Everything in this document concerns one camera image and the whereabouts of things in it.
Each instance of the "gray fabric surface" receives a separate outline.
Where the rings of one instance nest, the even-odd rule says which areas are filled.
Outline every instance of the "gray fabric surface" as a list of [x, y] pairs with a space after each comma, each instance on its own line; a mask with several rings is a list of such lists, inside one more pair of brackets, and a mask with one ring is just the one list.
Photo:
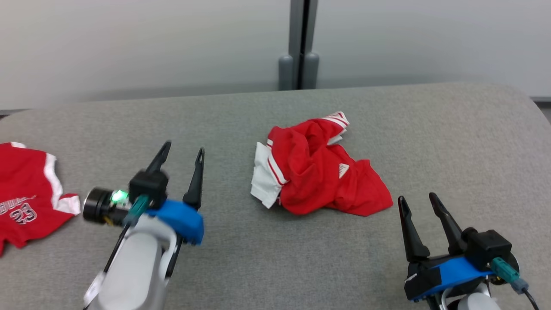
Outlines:
[[[255, 142], [337, 110], [351, 125], [341, 144], [369, 158], [404, 195], [433, 255], [446, 238], [428, 200], [436, 192], [462, 228], [495, 229], [513, 243], [541, 308], [551, 304], [551, 125], [530, 99], [498, 85], [427, 84], [324, 89], [57, 106], [0, 121], [0, 142], [58, 157], [65, 192], [125, 188], [162, 143], [169, 196], [187, 189], [206, 149], [200, 247], [184, 247], [166, 309], [427, 309], [406, 300], [396, 206], [367, 218], [334, 210], [296, 217], [250, 194]], [[74, 218], [0, 258], [0, 309], [79, 309], [120, 228]], [[502, 309], [531, 309], [492, 287]]]

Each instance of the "white logo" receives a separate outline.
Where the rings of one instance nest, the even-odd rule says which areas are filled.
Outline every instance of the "white logo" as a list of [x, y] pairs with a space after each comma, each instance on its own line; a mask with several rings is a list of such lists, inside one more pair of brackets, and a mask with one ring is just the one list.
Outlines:
[[339, 164], [339, 179], [348, 171], [348, 168], [350, 168], [350, 166], [347, 164]]
[[7, 201], [4, 201], [4, 202], [0, 202], [0, 215], [8, 212], [8, 210], [11, 210], [15, 207], [18, 207], [18, 206], [22, 205], [24, 201], [34, 199], [35, 197], [36, 197], [36, 195], [34, 195], [31, 198], [23, 197], [23, 198], [16, 198], [16, 199], [11, 199], [11, 200], [7, 200]]

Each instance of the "green led light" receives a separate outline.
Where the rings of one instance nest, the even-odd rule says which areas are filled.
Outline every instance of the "green led light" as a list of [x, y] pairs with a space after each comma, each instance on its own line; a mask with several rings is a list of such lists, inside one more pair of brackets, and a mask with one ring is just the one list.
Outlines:
[[128, 193], [122, 190], [115, 191], [113, 195], [111, 195], [112, 202], [120, 202], [127, 198], [128, 198]]

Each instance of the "white sleeve trim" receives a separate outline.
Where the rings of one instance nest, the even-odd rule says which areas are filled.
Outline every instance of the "white sleeve trim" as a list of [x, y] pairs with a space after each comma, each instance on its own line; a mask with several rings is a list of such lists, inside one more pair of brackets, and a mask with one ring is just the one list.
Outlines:
[[268, 147], [260, 142], [256, 142], [255, 167], [251, 180], [251, 195], [258, 198], [268, 209], [275, 204], [282, 187], [268, 163], [268, 157], [271, 154], [272, 152]]
[[285, 176], [283, 175], [283, 172], [281, 169], [279, 169], [279, 166], [277, 165], [276, 160], [274, 159], [274, 156], [272, 155], [272, 150], [270, 149], [270, 154], [268, 155], [268, 166], [270, 167], [270, 170], [274, 174], [276, 181], [280, 185], [284, 185], [288, 182], [288, 180], [285, 180]]
[[50, 182], [50, 186], [52, 186], [52, 208], [56, 208], [57, 203], [60, 200], [61, 194], [63, 193], [63, 187], [61, 186], [60, 180], [56, 176], [55, 171], [55, 165], [56, 165], [57, 158], [52, 155], [46, 153], [46, 164], [44, 165], [44, 176]]
[[336, 111], [335, 113], [329, 114], [326, 117], [340, 119], [344, 121], [347, 125], [350, 125], [350, 122], [348, 121], [348, 119], [346, 118], [345, 114], [342, 111]]
[[338, 135], [330, 138], [329, 141], [327, 141], [327, 145], [333, 145], [333, 144], [339, 142], [340, 140], [342, 140], [343, 137], [341, 137], [341, 135], [345, 132], [346, 132], [346, 129], [343, 129], [343, 131], [341, 131]]
[[77, 195], [61, 198], [53, 209], [65, 213], [78, 215], [80, 214], [80, 200]]
[[333, 123], [339, 125], [339, 126], [342, 127], [342, 128], [346, 128], [346, 127], [347, 127], [347, 124], [346, 124], [344, 121], [335, 119], [335, 118], [333, 118], [333, 117], [323, 117], [322, 120], [331, 121], [331, 122], [333, 122]]
[[27, 148], [27, 146], [25, 146], [23, 143], [12, 142], [11, 144], [12, 144], [12, 147]]

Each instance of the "cable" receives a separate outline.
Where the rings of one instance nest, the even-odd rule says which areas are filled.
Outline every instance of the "cable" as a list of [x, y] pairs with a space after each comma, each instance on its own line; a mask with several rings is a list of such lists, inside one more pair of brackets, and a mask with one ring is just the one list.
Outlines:
[[534, 310], [539, 310], [538, 304], [536, 304], [536, 301], [534, 300], [534, 297], [532, 297], [532, 295], [530, 295], [530, 293], [528, 293], [528, 289], [523, 288], [522, 292], [526, 295], [526, 297], [528, 297], [528, 300], [532, 304], [532, 307], [534, 307]]

